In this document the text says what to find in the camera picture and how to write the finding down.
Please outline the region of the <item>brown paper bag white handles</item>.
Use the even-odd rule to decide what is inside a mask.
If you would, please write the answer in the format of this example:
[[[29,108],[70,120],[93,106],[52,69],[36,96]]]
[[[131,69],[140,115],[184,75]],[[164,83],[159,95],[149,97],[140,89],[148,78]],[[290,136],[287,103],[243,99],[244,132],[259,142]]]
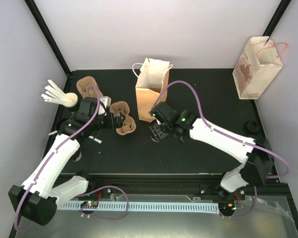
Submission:
[[[135,85],[139,119],[152,122],[154,117],[149,114],[152,107],[167,99],[169,72],[173,65],[164,60],[146,58],[143,63],[132,65],[137,78]]]

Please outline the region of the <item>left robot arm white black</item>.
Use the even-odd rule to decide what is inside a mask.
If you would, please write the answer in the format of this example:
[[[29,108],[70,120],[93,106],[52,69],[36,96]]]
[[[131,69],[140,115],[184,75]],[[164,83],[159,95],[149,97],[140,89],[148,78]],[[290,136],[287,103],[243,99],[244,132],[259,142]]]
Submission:
[[[16,229],[21,216],[44,226],[56,210],[71,199],[80,195],[91,198],[96,194],[96,184],[84,173],[74,175],[57,187],[53,185],[67,162],[81,157],[79,148],[86,139],[102,129],[122,128],[129,112],[126,102],[112,104],[107,96],[81,100],[77,111],[63,120],[52,147],[39,166],[21,186],[14,185],[9,190]]]

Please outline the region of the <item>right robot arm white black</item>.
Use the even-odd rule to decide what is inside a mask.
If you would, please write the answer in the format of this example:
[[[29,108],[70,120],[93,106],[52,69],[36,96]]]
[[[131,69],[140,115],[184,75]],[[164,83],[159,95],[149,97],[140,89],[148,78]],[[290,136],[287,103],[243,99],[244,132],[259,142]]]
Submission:
[[[219,199],[227,200],[247,185],[265,185],[274,163],[266,138],[254,139],[235,134],[196,117],[188,110],[178,113],[165,102],[158,103],[149,114],[156,119],[150,126],[153,141],[160,142],[168,135],[173,135],[183,143],[183,137],[186,136],[207,143],[239,162],[239,166],[224,173],[220,183],[212,189]]]

